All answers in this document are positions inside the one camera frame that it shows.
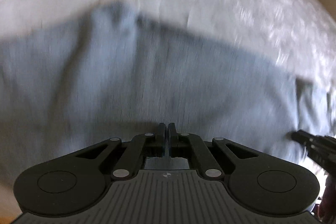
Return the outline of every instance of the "circular pad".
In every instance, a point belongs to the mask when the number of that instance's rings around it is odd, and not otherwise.
[[[41,190],[56,194],[70,190],[76,182],[76,176],[70,172],[52,171],[42,175],[37,184]]]
[[[285,193],[296,185],[295,178],[284,171],[271,170],[258,176],[258,184],[273,193]]]

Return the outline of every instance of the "gray cloth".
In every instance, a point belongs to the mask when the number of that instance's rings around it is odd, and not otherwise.
[[[300,162],[288,132],[331,130],[327,93],[260,56],[121,3],[0,45],[0,180],[110,137],[175,122]]]

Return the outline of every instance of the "black plastic part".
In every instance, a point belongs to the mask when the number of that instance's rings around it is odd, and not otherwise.
[[[107,145],[105,150],[112,152],[120,144],[121,140],[104,141],[27,169],[14,184],[14,195],[20,208],[39,215],[58,216],[91,206],[106,188],[105,177],[99,170],[104,159],[103,155],[95,159],[86,159],[82,155],[90,154],[90,150],[102,145]]]
[[[266,215],[293,215],[317,199],[319,182],[309,170],[226,139],[213,140],[213,145],[235,165],[227,186],[245,207]],[[254,157],[240,159],[229,149],[232,145]]]
[[[84,212],[59,218],[24,213],[13,224],[320,224],[312,214],[265,216],[246,209],[220,181],[195,170],[139,170],[115,181],[103,199]]]
[[[165,126],[158,133],[137,135],[131,142],[109,139],[22,172],[14,184],[14,194],[23,212],[43,216],[78,213],[98,202],[115,180],[134,177],[146,156],[162,156]],[[127,169],[127,177],[112,175]]]
[[[336,177],[336,139],[329,136],[314,136],[303,130],[293,132],[292,140],[302,144],[308,157],[320,165],[330,175]]]
[[[218,162],[215,160],[210,150],[207,148],[204,141],[200,136],[195,134],[188,134],[187,136],[182,136],[179,134],[178,140],[180,142],[188,143],[190,146],[189,150],[189,166],[192,169],[196,169],[199,174],[206,179],[220,180],[224,177],[224,172]],[[206,175],[206,171],[210,169],[216,169],[221,172],[218,177],[210,177]]]
[[[308,133],[294,138],[317,144]],[[156,133],[137,135],[130,142],[113,138],[33,166],[17,178],[14,194],[22,211],[35,215],[60,217],[86,211],[105,196],[111,184],[134,179],[146,157],[163,156],[166,141],[171,157],[188,159],[199,177],[220,182],[251,212],[276,217],[295,215],[309,209],[318,196],[319,183],[305,168],[226,139],[204,142],[194,134],[178,134],[173,123],[168,131],[160,124]],[[319,144],[310,153],[323,148],[330,157],[333,140],[323,139]],[[118,169],[129,174],[116,177],[113,172]],[[221,174],[208,176],[209,169]],[[170,176],[167,171],[162,174],[164,179]]]

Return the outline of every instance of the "blue gray fabric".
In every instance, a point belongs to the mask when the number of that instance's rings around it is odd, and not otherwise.
[[[299,163],[288,132],[331,131],[325,91],[261,56],[121,3],[0,44],[0,180],[110,137],[175,122]]]

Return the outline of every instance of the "small logo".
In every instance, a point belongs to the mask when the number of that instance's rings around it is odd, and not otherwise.
[[[168,178],[168,177],[171,176],[171,173],[166,172],[166,173],[163,174],[163,176],[164,176],[165,178]]]

